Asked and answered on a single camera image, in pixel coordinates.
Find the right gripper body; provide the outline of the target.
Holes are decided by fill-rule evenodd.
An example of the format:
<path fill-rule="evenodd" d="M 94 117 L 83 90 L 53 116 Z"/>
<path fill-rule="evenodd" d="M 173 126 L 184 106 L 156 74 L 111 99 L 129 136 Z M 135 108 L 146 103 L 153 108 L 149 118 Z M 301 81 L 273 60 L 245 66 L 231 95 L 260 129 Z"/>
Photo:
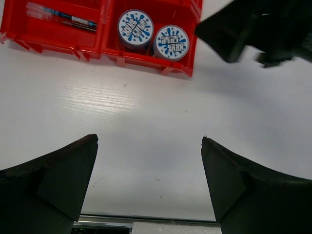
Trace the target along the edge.
<path fill-rule="evenodd" d="M 244 0 L 247 29 L 241 44 L 258 49 L 256 61 L 271 68 L 301 58 L 312 60 L 310 0 Z"/>

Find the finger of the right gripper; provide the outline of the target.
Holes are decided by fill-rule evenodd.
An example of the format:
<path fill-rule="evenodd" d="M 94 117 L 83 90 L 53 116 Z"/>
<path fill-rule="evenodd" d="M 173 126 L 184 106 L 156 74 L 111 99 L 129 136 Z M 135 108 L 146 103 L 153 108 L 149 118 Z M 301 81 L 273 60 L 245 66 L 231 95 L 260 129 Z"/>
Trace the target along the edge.
<path fill-rule="evenodd" d="M 196 26 L 195 35 L 226 63 L 236 63 L 256 19 L 256 1 L 233 0 Z"/>

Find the red pen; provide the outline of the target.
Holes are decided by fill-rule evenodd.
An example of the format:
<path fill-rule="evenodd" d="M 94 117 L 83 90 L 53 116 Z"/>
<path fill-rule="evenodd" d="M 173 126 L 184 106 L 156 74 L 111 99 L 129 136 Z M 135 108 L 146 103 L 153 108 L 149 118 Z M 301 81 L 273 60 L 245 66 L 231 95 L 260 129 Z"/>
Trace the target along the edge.
<path fill-rule="evenodd" d="M 32 17 L 32 18 L 36 18 L 36 19 L 39 19 L 39 20 L 50 21 L 50 22 L 57 22 L 57 23 L 60 23 L 60 24 L 64 24 L 64 25 L 67 25 L 67 26 L 79 28 L 79 29 L 82 29 L 82 30 L 90 31 L 90 32 L 96 32 L 97 31 L 96 28 L 94 28 L 94 27 L 86 26 L 86 25 L 83 25 L 81 23 L 74 22 L 74 21 L 71 21 L 71 20 L 68 20 L 68 19 L 55 17 L 55 16 L 50 16 L 50 15 L 39 13 L 39 12 L 35 12 L 35 11 L 27 10 L 27 16 Z"/>

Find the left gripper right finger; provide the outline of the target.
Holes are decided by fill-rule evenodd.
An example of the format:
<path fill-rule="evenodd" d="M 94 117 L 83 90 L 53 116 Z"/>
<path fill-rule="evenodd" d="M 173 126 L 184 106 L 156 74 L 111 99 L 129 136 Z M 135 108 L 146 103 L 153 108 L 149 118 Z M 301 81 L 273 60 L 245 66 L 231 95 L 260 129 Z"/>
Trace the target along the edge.
<path fill-rule="evenodd" d="M 202 139 L 201 156 L 217 223 L 224 234 L 310 234 L 312 182 Z"/>

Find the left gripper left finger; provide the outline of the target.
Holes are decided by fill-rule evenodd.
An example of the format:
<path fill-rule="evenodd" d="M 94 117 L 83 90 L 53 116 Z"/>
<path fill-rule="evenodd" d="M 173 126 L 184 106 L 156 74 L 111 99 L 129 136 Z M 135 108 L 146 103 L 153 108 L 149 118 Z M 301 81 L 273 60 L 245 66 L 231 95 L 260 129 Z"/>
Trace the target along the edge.
<path fill-rule="evenodd" d="M 0 172 L 2 234 L 69 234 L 78 221 L 98 151 L 90 134 Z"/>

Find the blue round tub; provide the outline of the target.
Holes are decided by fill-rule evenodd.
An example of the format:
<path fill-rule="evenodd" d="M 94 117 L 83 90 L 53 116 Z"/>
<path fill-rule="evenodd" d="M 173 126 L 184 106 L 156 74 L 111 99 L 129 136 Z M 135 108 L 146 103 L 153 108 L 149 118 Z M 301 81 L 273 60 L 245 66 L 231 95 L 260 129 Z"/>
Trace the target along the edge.
<path fill-rule="evenodd" d="M 117 22 L 120 43 L 130 50 L 146 49 L 154 34 L 152 18 L 144 11 L 130 9 L 121 14 Z"/>
<path fill-rule="evenodd" d="M 155 36 L 153 51 L 157 58 L 180 61 L 188 53 L 190 40 L 188 34 L 177 25 L 165 25 Z"/>

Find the blue pen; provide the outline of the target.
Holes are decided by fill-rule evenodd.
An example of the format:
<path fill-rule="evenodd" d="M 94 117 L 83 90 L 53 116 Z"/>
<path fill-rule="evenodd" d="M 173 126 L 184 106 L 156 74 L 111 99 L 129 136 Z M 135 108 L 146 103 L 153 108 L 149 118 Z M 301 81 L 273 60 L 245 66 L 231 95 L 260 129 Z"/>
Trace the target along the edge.
<path fill-rule="evenodd" d="M 47 17 L 56 16 L 56 17 L 68 19 L 72 22 L 80 23 L 80 24 L 88 26 L 88 27 L 97 27 L 97 25 L 98 25 L 97 23 L 95 23 L 93 21 L 86 20 L 83 18 L 79 18 L 77 16 L 73 16 L 73 15 L 70 15 L 70 14 L 67 14 L 67 13 L 64 13 L 64 12 L 61 12 L 61 11 L 40 5 L 40 4 L 37 4 L 37 3 L 31 2 L 31 1 L 28 1 L 26 3 L 26 9 L 27 9 L 27 11 L 36 12 L 36 13 L 39 13 L 39 14 L 41 14 L 43 16 L 47 16 Z"/>

